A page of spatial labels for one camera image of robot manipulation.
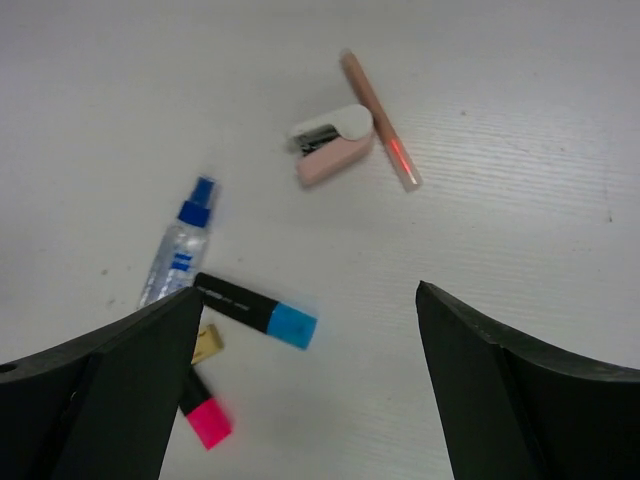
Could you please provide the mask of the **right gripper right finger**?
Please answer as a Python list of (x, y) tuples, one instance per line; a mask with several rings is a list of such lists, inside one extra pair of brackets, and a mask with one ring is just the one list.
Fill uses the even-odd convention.
[(638, 478), (638, 370), (543, 342), (431, 283), (416, 307), (455, 478)]

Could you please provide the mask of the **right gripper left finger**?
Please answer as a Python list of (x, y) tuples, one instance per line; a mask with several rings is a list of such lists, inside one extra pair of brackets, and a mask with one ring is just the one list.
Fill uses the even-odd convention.
[(158, 478), (202, 309), (184, 288), (2, 364), (2, 478)]

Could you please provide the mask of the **clear bottle blue cap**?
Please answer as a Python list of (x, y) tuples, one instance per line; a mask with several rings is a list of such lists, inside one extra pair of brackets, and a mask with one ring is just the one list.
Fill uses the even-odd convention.
[(199, 176), (167, 227), (142, 289), (138, 309), (192, 285), (204, 258), (218, 182)]

